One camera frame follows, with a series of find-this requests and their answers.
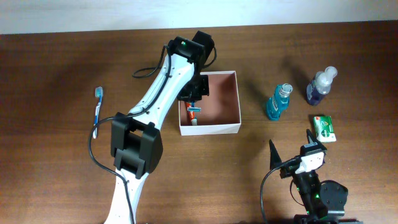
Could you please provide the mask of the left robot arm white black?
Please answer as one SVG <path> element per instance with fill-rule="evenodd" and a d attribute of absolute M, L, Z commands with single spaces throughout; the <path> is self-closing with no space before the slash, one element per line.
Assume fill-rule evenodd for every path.
<path fill-rule="evenodd" d="M 160 130 L 174 100 L 200 101 L 209 94 L 208 77 L 201 75 L 215 53 L 211 35 L 176 37 L 165 45 L 166 58 L 141 101 L 128 114 L 117 113 L 111 123 L 111 156 L 116 184 L 107 223 L 135 223 L 146 178 L 157 167 L 163 145 Z"/>

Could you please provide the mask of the white pink cardboard box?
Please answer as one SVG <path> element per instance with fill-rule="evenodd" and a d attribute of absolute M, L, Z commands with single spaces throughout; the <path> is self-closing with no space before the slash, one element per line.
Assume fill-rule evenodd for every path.
<path fill-rule="evenodd" d="M 241 109 L 235 71 L 206 72 L 208 96 L 195 103 L 197 125 L 192 122 L 183 101 L 178 102 L 179 128 L 182 136 L 236 134 L 241 127 Z"/>

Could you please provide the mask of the green red toothpaste tube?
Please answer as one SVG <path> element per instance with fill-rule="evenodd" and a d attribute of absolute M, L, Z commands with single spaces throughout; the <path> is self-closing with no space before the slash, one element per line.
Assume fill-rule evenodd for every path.
<path fill-rule="evenodd" d="M 195 114 L 196 112 L 187 111 L 187 113 L 188 113 L 188 117 L 189 117 L 189 120 L 190 120 L 192 126 L 197 126 L 198 122 L 197 122 L 197 118 L 196 118 L 196 114 Z"/>

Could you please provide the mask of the blue disposable razor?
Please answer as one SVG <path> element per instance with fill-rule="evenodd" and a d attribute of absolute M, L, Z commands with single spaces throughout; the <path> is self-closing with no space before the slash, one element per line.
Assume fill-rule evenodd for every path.
<path fill-rule="evenodd" d="M 189 111 L 189 112 L 200 112 L 201 111 L 201 108 L 195 106 L 194 102 L 186 102 L 185 105 L 186 105 L 187 111 Z"/>

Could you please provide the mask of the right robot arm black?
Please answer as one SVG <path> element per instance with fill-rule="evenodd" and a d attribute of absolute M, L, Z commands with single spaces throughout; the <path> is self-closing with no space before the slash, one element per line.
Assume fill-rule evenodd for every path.
<path fill-rule="evenodd" d="M 316 170 L 325 163 L 327 148 L 306 130 L 308 143 L 300 148 L 300 154 L 282 161 L 272 141 L 270 147 L 270 171 L 263 178 L 260 198 L 263 198 L 264 184 L 275 171 L 282 179 L 291 178 L 301 198 L 306 214 L 295 215 L 294 223 L 360 223 L 357 219 L 344 219 L 348 189 L 334 180 L 320 181 Z"/>

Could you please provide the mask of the blue white toothbrush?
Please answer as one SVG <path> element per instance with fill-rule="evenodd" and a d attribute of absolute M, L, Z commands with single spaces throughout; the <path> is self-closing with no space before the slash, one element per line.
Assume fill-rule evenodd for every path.
<path fill-rule="evenodd" d="M 102 104 L 102 99 L 103 99 L 103 87 L 98 86 L 95 88 L 95 97 L 98 99 L 96 108 L 95 108 L 95 119 L 94 119 L 94 125 L 96 125 L 99 121 L 99 113 L 100 113 L 100 108 Z"/>

